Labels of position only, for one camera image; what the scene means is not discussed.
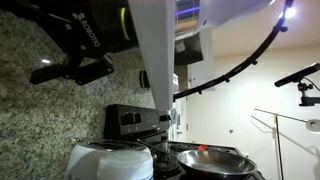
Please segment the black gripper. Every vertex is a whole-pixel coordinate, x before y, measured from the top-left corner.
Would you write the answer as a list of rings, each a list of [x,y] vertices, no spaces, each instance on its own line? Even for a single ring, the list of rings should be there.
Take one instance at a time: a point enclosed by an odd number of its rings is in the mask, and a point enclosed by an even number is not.
[[[36,22],[68,55],[98,59],[138,46],[128,0],[9,0],[9,7]],[[81,66],[82,57],[36,69],[30,82],[64,78],[84,85],[114,72],[108,57]]]

